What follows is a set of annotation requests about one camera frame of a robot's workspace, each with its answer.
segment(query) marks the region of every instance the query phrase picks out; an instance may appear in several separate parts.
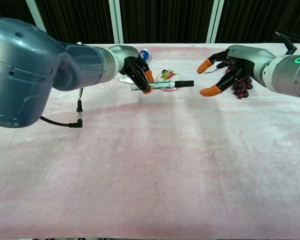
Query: gray robot arm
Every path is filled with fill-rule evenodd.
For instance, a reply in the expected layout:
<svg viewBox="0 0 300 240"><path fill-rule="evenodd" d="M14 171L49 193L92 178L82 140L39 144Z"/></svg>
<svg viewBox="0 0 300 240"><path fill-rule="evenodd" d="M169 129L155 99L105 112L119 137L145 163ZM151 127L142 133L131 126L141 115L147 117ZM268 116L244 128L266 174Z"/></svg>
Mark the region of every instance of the gray robot arm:
<svg viewBox="0 0 300 240"><path fill-rule="evenodd" d="M60 42L31 24L0 18L0 126L22 128L35 123L52 88L71 91L105 83L118 72L131 75L148 93L151 87L137 62L149 73L134 47Z"/></svg>
<svg viewBox="0 0 300 240"><path fill-rule="evenodd" d="M197 72L203 73L215 62L217 68L231 67L221 80L200 91L205 97L222 93L238 80L250 77L269 90L300 98L300 55L274 56L266 49L232 45L216 53L201 64Z"/></svg>

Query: orange fingertip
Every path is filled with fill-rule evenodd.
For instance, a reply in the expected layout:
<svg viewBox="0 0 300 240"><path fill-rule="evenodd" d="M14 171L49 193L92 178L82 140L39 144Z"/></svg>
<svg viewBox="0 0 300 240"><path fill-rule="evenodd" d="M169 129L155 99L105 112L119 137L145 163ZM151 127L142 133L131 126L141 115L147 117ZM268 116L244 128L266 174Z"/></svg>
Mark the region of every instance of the orange fingertip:
<svg viewBox="0 0 300 240"><path fill-rule="evenodd" d="M148 70L144 73L146 79L148 80L149 83L154 83L154 77L152 76L152 71Z"/></svg>
<svg viewBox="0 0 300 240"><path fill-rule="evenodd" d="M212 97L221 93L222 91L217 87L217 85L213 85L209 88L204 88L200 91L200 94L204 97Z"/></svg>
<svg viewBox="0 0 300 240"><path fill-rule="evenodd" d="M154 90L154 86L149 85L150 86L150 90L147 92L143 92L144 94L150 94L153 90Z"/></svg>
<svg viewBox="0 0 300 240"><path fill-rule="evenodd" d="M196 70L196 72L198 74L202 74L205 72L205 70L207 70L208 68L210 68L213 64L210 62L209 58L207 58Z"/></svg>

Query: pink fabric surface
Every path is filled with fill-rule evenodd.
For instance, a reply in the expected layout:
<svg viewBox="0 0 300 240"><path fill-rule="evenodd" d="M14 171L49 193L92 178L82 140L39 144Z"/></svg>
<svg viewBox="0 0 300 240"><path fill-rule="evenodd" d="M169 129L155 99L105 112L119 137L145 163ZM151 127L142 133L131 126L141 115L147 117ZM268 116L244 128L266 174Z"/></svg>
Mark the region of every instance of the pink fabric surface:
<svg viewBox="0 0 300 240"><path fill-rule="evenodd" d="M145 95L117 77L84 90L82 129L0 127L0 238L300 239L300 99L256 82L202 97L224 69L197 67L228 45L138 45L154 76L195 87ZM53 90L44 116L75 121L77 96Z"/></svg>

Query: blue can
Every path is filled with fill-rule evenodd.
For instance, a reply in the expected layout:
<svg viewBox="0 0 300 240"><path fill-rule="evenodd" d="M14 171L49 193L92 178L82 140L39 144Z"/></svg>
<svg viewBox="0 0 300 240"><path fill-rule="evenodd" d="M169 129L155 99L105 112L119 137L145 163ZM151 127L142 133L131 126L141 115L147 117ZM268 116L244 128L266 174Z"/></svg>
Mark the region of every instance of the blue can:
<svg viewBox="0 0 300 240"><path fill-rule="evenodd" d="M139 52L139 56L143 59L143 61L147 61L149 58L149 51L148 49L144 48L141 52Z"/></svg>

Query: bunch of purple grapes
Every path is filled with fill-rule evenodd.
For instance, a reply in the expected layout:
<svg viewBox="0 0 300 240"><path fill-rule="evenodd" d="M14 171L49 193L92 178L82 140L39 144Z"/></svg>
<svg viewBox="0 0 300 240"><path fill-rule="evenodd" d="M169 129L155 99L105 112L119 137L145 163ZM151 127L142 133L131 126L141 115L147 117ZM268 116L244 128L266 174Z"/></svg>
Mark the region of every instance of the bunch of purple grapes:
<svg viewBox="0 0 300 240"><path fill-rule="evenodd" d="M252 80L249 77L241 79L232 86L232 89L234 90L233 93L238 99L246 99L247 97L249 97L248 90L251 90L253 88L254 86L252 85Z"/></svg>

